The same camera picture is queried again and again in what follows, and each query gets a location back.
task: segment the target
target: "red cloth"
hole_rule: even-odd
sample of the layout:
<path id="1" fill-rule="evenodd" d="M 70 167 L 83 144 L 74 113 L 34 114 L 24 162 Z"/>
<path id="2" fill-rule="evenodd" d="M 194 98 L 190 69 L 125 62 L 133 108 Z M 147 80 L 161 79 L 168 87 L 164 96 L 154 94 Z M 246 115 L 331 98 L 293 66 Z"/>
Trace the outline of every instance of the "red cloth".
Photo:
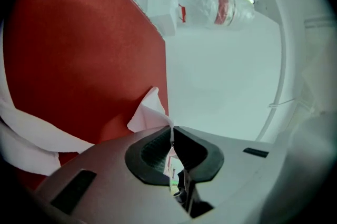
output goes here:
<path id="1" fill-rule="evenodd" d="M 165 42 L 132 0 L 16 0 L 4 61 L 16 108 L 94 144 L 153 86 L 168 111 Z"/>

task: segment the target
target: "white tissue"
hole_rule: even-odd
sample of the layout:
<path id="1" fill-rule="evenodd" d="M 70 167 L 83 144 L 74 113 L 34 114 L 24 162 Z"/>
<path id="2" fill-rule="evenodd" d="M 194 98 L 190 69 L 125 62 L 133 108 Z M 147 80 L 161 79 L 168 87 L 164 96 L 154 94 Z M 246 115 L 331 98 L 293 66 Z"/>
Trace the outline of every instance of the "white tissue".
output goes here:
<path id="1" fill-rule="evenodd" d="M 0 123 L 0 150 L 11 165 L 24 171 L 51 175 L 60 166 L 57 152 L 38 148 Z"/>
<path id="2" fill-rule="evenodd" d="M 165 126 L 170 126 L 171 129 L 173 129 L 174 124 L 165 114 L 165 109 L 159 100 L 158 92 L 159 89 L 153 87 L 146 94 L 141 101 L 141 104 L 138 106 L 136 113 L 127 124 L 129 130 L 136 133 L 146 129 Z"/>
<path id="3" fill-rule="evenodd" d="M 81 153 L 93 146 L 1 99 L 0 116 L 15 133 L 44 150 Z"/>
<path id="4" fill-rule="evenodd" d="M 0 25 L 0 99 L 6 103 L 13 105 L 11 94 L 9 93 L 9 88 L 5 73 L 5 61 L 4 61 L 4 22 L 2 21 Z"/>

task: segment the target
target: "black vent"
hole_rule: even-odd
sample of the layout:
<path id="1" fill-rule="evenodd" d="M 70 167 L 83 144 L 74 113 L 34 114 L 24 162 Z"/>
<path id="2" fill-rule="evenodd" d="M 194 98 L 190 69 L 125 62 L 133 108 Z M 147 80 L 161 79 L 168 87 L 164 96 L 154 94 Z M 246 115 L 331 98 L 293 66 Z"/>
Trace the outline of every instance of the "black vent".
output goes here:
<path id="1" fill-rule="evenodd" d="M 51 205 L 70 215 L 95 177 L 96 173 L 92 171 L 80 171 L 60 194 L 52 200 Z"/>
<path id="2" fill-rule="evenodd" d="M 168 131 L 150 143 L 146 144 L 141 151 L 141 157 L 151 168 L 163 173 L 167 153 L 171 149 L 171 133 Z"/>
<path id="3" fill-rule="evenodd" d="M 251 155 L 255 155 L 255 156 L 258 156 L 258 157 L 261 157 L 261 158 L 266 158 L 269 154 L 269 152 L 257 150 L 257 149 L 249 148 L 249 147 L 247 147 L 245 150 L 243 150 L 243 152 L 251 154 Z"/>

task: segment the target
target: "white wall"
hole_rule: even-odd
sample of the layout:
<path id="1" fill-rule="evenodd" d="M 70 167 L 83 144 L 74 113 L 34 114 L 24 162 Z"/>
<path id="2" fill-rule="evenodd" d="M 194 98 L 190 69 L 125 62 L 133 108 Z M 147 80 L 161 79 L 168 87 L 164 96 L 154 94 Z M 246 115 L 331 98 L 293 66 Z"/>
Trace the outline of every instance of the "white wall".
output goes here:
<path id="1" fill-rule="evenodd" d="M 255 140 L 279 83 L 278 24 L 257 14 L 242 31 L 178 28 L 165 41 L 168 106 L 175 124 Z"/>
<path id="2" fill-rule="evenodd" d="M 332 14 L 326 0 L 265 0 L 269 17 L 281 26 L 282 70 L 275 103 L 299 99 L 303 93 L 302 71 L 307 65 L 308 43 L 304 21 L 312 16 Z M 296 102 L 281 105 L 272 111 L 262 141 L 274 141 L 283 131 L 296 109 Z"/>

